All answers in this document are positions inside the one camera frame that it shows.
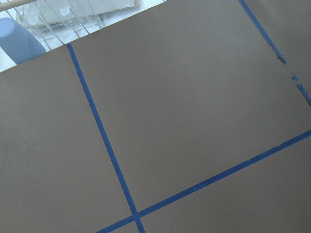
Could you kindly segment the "clear plastic rack tray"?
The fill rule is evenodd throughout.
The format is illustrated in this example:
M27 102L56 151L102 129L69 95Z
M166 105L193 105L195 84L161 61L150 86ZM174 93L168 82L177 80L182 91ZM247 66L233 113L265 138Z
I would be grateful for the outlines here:
M161 0L36 0L7 10L6 14L50 51L162 3Z

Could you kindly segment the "blue plastic cup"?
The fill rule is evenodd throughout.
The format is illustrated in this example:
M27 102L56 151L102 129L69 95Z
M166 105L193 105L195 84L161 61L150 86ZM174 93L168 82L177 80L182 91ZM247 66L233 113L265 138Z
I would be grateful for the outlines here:
M8 17L0 20L0 47L17 65L46 53L27 29Z

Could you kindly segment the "wooden stick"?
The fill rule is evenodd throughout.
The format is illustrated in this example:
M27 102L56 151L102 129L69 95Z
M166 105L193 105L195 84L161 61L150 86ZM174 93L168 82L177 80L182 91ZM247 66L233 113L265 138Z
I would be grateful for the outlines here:
M3 12L3 11L9 10L9 9L12 9L15 7L19 7L19 6L28 4L28 3L32 3L34 1L36 1L36 0L12 0L12 1L8 1L5 3L1 3L0 4L0 11Z

